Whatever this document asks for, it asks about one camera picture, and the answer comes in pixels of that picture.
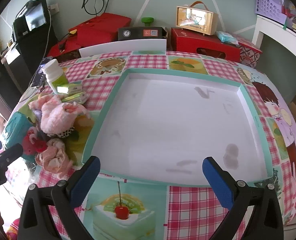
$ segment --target crumpled pink fabric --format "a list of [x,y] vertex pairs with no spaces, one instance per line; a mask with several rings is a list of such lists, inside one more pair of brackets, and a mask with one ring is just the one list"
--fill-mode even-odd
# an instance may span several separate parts
[[60,139],[51,139],[47,145],[47,150],[36,155],[36,163],[45,171],[59,173],[59,178],[62,178],[72,167],[73,161],[69,160],[65,152],[65,144]]
[[64,95],[46,95],[29,103],[30,109],[42,112],[40,128],[47,134],[60,134],[73,126],[79,114],[89,117],[86,108],[74,103],[62,103]]

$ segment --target purple pegboard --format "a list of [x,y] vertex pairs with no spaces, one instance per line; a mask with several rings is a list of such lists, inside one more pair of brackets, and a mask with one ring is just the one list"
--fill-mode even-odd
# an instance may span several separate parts
[[255,13],[284,25],[287,16],[281,13],[282,0],[256,0]]

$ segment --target white shelf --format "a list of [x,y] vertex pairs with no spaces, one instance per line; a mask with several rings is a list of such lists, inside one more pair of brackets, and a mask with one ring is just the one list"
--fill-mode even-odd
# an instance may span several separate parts
[[260,48],[264,34],[268,35],[296,56],[296,33],[283,29],[283,25],[257,15],[257,23],[252,43]]

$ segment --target white bottle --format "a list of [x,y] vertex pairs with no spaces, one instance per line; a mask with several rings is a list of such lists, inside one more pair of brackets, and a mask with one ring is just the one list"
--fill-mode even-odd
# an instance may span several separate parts
[[56,59],[50,60],[42,68],[43,73],[46,75],[47,82],[55,94],[58,94],[57,87],[68,84],[68,80],[64,71],[59,67]]

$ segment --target round logo sticker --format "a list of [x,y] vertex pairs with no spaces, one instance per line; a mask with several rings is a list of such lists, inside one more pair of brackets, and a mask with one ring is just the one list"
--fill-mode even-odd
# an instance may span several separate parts
[[130,36],[130,31],[125,30],[122,35],[124,35],[124,37],[129,37]]

